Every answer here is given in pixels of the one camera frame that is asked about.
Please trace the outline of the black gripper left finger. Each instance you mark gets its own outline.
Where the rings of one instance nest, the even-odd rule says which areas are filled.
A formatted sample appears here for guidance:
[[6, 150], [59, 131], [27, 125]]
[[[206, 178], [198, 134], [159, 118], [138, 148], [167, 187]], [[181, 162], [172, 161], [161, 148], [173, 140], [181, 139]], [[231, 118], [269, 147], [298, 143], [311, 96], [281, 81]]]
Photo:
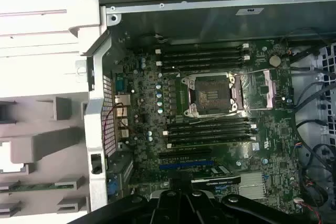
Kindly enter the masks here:
[[126, 196], [92, 211], [71, 223], [175, 223], [181, 205], [181, 173], [169, 172], [169, 189], [156, 191], [147, 200], [137, 194]]

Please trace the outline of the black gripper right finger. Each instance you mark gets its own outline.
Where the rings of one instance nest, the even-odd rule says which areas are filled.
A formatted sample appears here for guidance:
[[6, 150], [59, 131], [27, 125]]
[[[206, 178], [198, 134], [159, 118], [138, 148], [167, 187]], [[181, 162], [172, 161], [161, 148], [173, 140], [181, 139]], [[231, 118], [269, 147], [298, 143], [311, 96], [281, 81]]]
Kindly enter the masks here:
[[195, 190], [190, 176], [181, 172], [181, 193], [196, 223], [298, 223], [298, 219], [241, 195], [230, 194], [217, 202]]

